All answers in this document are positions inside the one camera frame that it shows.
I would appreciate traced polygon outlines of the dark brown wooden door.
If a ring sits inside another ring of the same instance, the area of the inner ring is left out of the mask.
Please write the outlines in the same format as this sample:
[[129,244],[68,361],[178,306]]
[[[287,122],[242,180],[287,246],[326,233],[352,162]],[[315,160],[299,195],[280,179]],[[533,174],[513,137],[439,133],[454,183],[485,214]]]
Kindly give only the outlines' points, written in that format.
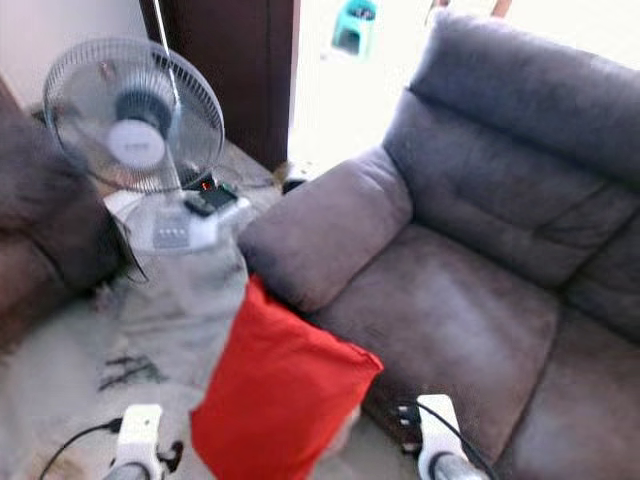
[[152,41],[195,65],[227,138],[278,172],[288,161],[302,0],[137,0]]

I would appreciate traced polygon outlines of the black remote control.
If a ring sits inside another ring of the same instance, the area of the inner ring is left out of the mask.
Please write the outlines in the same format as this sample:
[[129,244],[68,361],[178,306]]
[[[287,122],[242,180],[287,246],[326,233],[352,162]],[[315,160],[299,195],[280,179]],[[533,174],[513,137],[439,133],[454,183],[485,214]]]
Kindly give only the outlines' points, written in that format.
[[241,200],[233,189],[215,180],[202,180],[198,186],[184,189],[183,206],[193,215],[210,218],[221,210],[236,206]]

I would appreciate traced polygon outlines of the dark upholstered sofa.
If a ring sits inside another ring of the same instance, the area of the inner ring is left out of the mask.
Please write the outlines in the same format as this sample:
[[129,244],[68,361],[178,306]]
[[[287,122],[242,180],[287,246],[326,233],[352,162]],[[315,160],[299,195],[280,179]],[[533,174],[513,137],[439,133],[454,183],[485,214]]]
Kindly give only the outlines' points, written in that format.
[[12,349],[56,308],[109,282],[127,253],[99,189],[46,125],[10,92],[1,114],[0,342]]

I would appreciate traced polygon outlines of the teal plastic stool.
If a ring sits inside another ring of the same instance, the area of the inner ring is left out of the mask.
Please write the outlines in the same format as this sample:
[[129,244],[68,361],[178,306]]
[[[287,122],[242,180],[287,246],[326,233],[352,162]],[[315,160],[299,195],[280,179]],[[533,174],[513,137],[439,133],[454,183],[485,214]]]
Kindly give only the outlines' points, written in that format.
[[378,10],[375,0],[344,0],[335,14],[330,45],[355,58],[369,58]]

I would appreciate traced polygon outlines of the white standing fan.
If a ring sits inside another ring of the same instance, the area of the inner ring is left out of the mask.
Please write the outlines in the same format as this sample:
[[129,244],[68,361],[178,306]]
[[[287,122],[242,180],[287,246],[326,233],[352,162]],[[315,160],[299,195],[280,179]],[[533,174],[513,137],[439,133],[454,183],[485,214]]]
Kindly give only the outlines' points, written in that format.
[[210,83],[179,52],[140,38],[92,38],[55,60],[44,83],[44,119],[74,166],[132,197],[116,215],[134,252],[180,255],[230,236],[230,215],[183,206],[202,180],[233,189],[218,170],[227,147]]

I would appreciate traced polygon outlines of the red pillow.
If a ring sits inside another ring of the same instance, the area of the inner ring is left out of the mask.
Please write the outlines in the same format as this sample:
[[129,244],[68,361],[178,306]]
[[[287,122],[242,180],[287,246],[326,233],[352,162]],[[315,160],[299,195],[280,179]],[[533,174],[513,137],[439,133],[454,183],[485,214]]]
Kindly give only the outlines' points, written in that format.
[[252,275],[192,412],[193,447],[216,480],[307,480],[383,369],[374,353],[307,324]]

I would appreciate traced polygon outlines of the grey suede recliner sofa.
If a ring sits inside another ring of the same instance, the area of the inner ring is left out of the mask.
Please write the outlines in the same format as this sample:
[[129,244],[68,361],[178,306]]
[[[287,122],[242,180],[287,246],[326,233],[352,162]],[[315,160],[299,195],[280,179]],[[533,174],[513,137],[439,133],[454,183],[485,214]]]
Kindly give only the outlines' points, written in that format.
[[506,480],[640,480],[640,70],[431,19],[387,133],[238,236],[266,289],[375,353],[366,411],[448,394]]

